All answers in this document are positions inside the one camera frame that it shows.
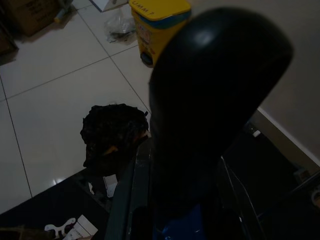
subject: baseboard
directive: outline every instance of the baseboard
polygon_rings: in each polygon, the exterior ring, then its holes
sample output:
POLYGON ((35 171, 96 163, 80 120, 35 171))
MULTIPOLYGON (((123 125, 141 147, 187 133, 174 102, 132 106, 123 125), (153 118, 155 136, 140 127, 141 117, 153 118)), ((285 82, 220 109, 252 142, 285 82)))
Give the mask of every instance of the baseboard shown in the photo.
POLYGON ((284 130, 281 131, 279 126, 277 127, 275 123, 272 123, 266 115, 267 113, 259 108, 250 121, 290 162, 305 168, 310 175, 319 171, 320 167, 316 164, 320 164, 319 160, 297 141, 290 140, 289 133, 284 130))

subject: floor tile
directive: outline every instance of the floor tile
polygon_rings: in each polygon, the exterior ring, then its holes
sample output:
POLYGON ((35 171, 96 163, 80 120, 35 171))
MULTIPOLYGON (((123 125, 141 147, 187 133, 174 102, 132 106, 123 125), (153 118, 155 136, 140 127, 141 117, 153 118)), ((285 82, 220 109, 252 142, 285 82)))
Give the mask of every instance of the floor tile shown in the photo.
MULTIPOLYGON (((124 13, 130 11, 130 6, 128 4, 120 8, 124 13)), ((95 6, 89 6, 79 10, 79 14, 83 17, 84 21, 88 24, 89 28, 92 30, 94 35, 97 37, 101 45, 107 51, 109 56, 117 54, 123 50, 129 49, 138 44, 137 40, 127 45, 124 43, 109 43, 107 41, 104 25, 105 22, 112 17, 119 9, 109 10, 106 12, 99 12, 95 6)))
POLYGON ((0 214, 31 195, 6 101, 0 102, 0 214))
POLYGON ((15 61, 0 66, 7 98, 108 57, 77 12, 16 43, 15 61))
POLYGON ((149 107, 149 79, 152 68, 143 64, 139 47, 133 47, 111 57, 125 78, 129 81, 143 103, 149 107))
POLYGON ((110 58, 8 100, 31 192, 38 194, 83 169, 83 118, 94 105, 147 109, 110 58))
POLYGON ((92 5, 89 0, 73 0, 72 4, 76 9, 83 9, 92 5))

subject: blue object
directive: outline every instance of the blue object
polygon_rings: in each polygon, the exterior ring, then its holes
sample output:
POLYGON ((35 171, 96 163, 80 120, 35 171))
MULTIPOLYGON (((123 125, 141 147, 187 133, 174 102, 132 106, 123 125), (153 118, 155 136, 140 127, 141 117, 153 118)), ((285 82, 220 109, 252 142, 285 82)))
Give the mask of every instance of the blue object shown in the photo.
POLYGON ((168 29, 177 25, 191 16, 191 11, 187 11, 178 15, 166 17, 158 21, 151 21, 138 14, 140 19, 155 29, 168 29))
POLYGON ((153 227, 153 240, 207 240, 202 223, 200 204, 196 205, 187 215, 174 219, 157 232, 153 227))

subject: yellow container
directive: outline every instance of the yellow container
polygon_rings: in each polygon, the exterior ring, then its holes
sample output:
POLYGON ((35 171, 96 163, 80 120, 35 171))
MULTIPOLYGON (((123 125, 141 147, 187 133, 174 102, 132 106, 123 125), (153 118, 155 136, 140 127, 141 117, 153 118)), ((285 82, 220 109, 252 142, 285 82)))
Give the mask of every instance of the yellow container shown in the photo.
POLYGON ((142 61, 154 66, 170 39, 187 23, 185 0, 130 0, 142 61))

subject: tile grout line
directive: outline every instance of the tile grout line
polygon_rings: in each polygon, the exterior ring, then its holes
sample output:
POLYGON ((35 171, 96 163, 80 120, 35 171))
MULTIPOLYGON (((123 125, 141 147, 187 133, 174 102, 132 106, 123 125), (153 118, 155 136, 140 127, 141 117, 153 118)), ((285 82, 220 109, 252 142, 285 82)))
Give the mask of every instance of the tile grout line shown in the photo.
POLYGON ((140 98, 140 96, 138 95, 138 93, 136 92, 136 90, 134 89, 134 87, 130 84, 130 82, 127 80, 127 78, 125 77, 125 75, 122 73, 122 71, 119 69, 119 67, 117 66, 117 64, 114 62, 114 60, 112 59, 112 57, 110 57, 111 61, 113 62, 113 64, 116 66, 116 68, 119 70, 119 72, 122 74, 122 76, 124 77, 124 79, 126 80, 126 82, 129 84, 129 86, 132 88, 132 90, 134 91, 134 93, 137 95, 137 97, 140 99, 140 101, 142 102, 142 104, 145 106, 145 108, 149 111, 149 113, 151 114, 150 109, 145 105, 144 101, 142 101, 142 99, 140 98))
POLYGON ((85 9, 85 8, 88 8, 88 7, 91 7, 91 6, 93 6, 93 4, 88 5, 88 6, 83 6, 83 7, 79 8, 79 9, 77 9, 77 8, 74 6, 74 9, 75 9, 75 11, 77 12, 78 10, 85 9))
POLYGON ((9 116, 10 116, 10 120, 11 120, 11 124, 12 124, 12 128, 13 128, 13 132, 14 132, 16 144, 17 144, 17 146, 18 146, 18 150, 19 150, 19 154, 20 154, 20 158, 21 158, 21 162, 22 162, 22 166, 23 166, 23 170, 24 170, 26 182, 27 182, 28 187, 29 187, 30 196, 31 196, 31 198, 33 198, 33 195, 32 195, 32 192, 31 192, 30 183, 29 183, 29 179, 28 179, 28 175, 27 175, 27 171, 26 171, 26 167, 25 167, 25 163, 24 163, 24 159, 23 159, 23 157, 22 157, 22 153, 21 153, 21 149, 20 149, 20 145, 19 145, 19 141, 18 141, 18 137, 17 137, 17 133, 16 133, 14 121, 13 121, 13 119, 12 119, 12 115, 11 115, 11 111, 10 111, 10 107, 9 107, 9 103, 8 103, 8 99, 7 99, 7 95, 6 95, 6 91, 5 91, 5 86, 4 86, 3 82, 2 82, 1 75, 0 75, 0 81, 1 81, 2 89, 3 89, 3 93, 4 93, 6 105, 7 105, 7 107, 8 107, 9 116))
POLYGON ((133 49, 133 48, 136 47, 136 46, 138 46, 138 44, 137 44, 137 45, 134 45, 134 46, 131 46, 131 47, 125 49, 125 50, 122 50, 122 51, 120 51, 120 52, 117 52, 117 53, 115 53, 115 54, 112 54, 112 55, 110 55, 110 57, 113 57, 113 56, 115 56, 115 55, 117 55, 117 54, 123 53, 123 52, 125 52, 125 51, 127 51, 127 50, 129 50, 129 49, 133 49))
POLYGON ((134 47, 136 47, 137 45, 130 47, 126 50, 123 50, 121 52, 118 52, 116 54, 113 55, 109 55, 107 50, 104 48, 104 46, 102 46, 101 42, 99 41, 99 39, 97 38, 97 36, 95 35, 95 33, 91 30, 91 28, 89 27, 89 25, 86 23, 86 21, 83 19, 83 17, 81 16, 81 14, 78 12, 80 18, 83 20, 83 22, 85 23, 85 25, 88 27, 88 29, 90 30, 90 32, 93 34, 93 36, 96 38, 96 40, 98 41, 98 43, 100 44, 100 46, 103 48, 103 50, 106 52, 106 54, 110 57, 111 61, 113 62, 113 64, 115 65, 115 67, 119 70, 119 72, 122 74, 122 76, 124 77, 125 81, 129 84, 129 86, 132 88, 132 90, 134 91, 134 93, 136 94, 136 96, 140 99, 140 101, 142 102, 142 104, 144 105, 144 107, 149 111, 149 113, 151 113, 150 109, 145 105, 144 101, 142 101, 142 99, 140 98, 140 96, 138 95, 138 93, 136 92, 136 90, 132 87, 132 85, 130 84, 130 82, 128 81, 128 79, 125 77, 125 75, 123 74, 123 72, 120 70, 120 68, 117 66, 117 64, 115 63, 115 61, 112 59, 112 56, 122 53, 124 51, 127 51, 128 49, 132 49, 134 47))
POLYGON ((21 91, 21 92, 15 94, 15 95, 12 95, 12 96, 10 96, 10 97, 8 97, 8 98, 6 97, 6 99, 11 99, 11 98, 14 98, 14 97, 16 97, 16 96, 18 96, 18 95, 20 95, 20 94, 24 94, 25 92, 28 92, 28 91, 33 90, 33 89, 36 89, 36 88, 38 88, 38 87, 40 87, 40 86, 42 86, 42 85, 48 84, 48 83, 53 82, 53 81, 55 81, 55 80, 58 80, 58 79, 60 79, 60 78, 62 78, 62 77, 65 77, 65 76, 67 76, 67 75, 69 75, 69 74, 72 74, 72 73, 74 73, 74 72, 76 72, 76 71, 78 71, 78 70, 81 70, 81 69, 84 69, 84 68, 86 68, 86 67, 89 67, 89 66, 92 65, 92 64, 96 64, 96 63, 98 63, 98 62, 100 62, 100 61, 106 60, 107 58, 109 58, 109 56, 104 57, 104 58, 102 58, 102 59, 100 59, 100 60, 98 60, 98 61, 92 62, 92 63, 90 63, 90 64, 88 64, 88 65, 82 66, 82 67, 80 67, 80 68, 78 68, 78 69, 76 69, 76 70, 73 70, 73 71, 68 72, 68 73, 66 73, 66 74, 63 74, 63 75, 61 75, 61 76, 58 76, 58 77, 56 77, 56 78, 54 78, 54 79, 51 79, 51 80, 49 80, 49 81, 43 82, 43 83, 41 83, 41 84, 39 84, 39 85, 37 85, 37 86, 31 87, 31 88, 29 88, 29 89, 27 89, 27 90, 21 91))

